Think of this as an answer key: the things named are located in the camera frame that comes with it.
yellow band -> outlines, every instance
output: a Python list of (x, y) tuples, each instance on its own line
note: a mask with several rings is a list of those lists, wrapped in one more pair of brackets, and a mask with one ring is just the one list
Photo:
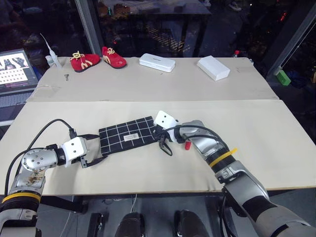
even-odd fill
[(209, 166), (211, 166), (211, 168), (216, 165), (218, 162), (220, 162), (221, 160), (225, 159), (226, 157), (230, 156), (231, 154), (235, 153), (237, 151), (237, 148), (234, 148), (232, 151), (226, 152), (224, 154), (222, 154), (220, 157), (216, 158), (215, 160), (213, 160), (211, 162), (211, 164), (209, 164)]
[(4, 203), (5, 201), (11, 199), (11, 198), (16, 198), (16, 197), (32, 197), (32, 198), (36, 198), (38, 201), (40, 201), (40, 196), (37, 194), (33, 194), (33, 193), (15, 193), (15, 194), (11, 194), (6, 196), (3, 200), (2, 203)]

red shoe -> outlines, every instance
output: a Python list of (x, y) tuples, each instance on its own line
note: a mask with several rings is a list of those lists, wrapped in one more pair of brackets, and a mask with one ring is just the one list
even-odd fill
[(124, 58), (119, 56), (112, 48), (102, 47), (102, 55), (104, 62), (108, 63), (112, 68), (123, 68), (127, 65)]
[(73, 53), (73, 57), (70, 59), (71, 66), (77, 73), (81, 73), (84, 70), (98, 64), (100, 62), (100, 57), (97, 54), (80, 54)]

yellow shoelace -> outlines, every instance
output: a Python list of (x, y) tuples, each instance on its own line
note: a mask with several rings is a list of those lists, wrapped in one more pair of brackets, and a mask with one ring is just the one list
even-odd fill
[(80, 54), (79, 51), (77, 51), (77, 53), (73, 53), (73, 57), (70, 58), (70, 60), (73, 60), (74, 58), (78, 59), (84, 57), (84, 54)]
[(112, 48), (108, 48), (108, 52), (107, 52), (108, 54), (114, 54), (115, 53), (115, 51), (112, 49)]

white rectangular case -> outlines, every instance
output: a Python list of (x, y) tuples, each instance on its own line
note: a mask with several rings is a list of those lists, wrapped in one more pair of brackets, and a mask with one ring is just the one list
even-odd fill
[(228, 74), (231, 71), (228, 67), (212, 56), (201, 58), (197, 62), (197, 66), (214, 80), (228, 77)]
[(145, 53), (143, 54), (143, 56), (139, 58), (139, 64), (170, 73), (172, 69), (175, 67), (176, 62), (168, 58), (163, 58), (149, 53)]

beige tabletop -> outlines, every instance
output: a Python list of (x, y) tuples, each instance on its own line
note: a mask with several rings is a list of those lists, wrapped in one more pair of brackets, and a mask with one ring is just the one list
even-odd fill
[[(267, 189), (316, 186), (316, 146), (281, 100), (182, 102), (32, 102), (27, 103), (0, 142), (0, 194), (7, 168), (49, 121), (60, 118), (78, 134), (164, 110), (181, 123), (199, 119), (216, 131)], [(35, 147), (67, 141), (68, 130), (55, 123)], [(88, 142), (88, 159), (98, 157), (99, 141)], [(171, 143), (172, 157), (157, 143), (109, 155), (82, 169), (79, 163), (46, 172), (45, 195), (220, 191), (212, 170), (191, 148)]]
[(199, 58), (173, 58), (171, 73), (141, 66), (127, 58), (127, 67), (105, 62), (76, 73), (69, 58), (62, 69), (47, 70), (28, 101), (210, 101), (278, 99), (247, 58), (218, 58), (231, 72), (214, 81), (199, 67)]

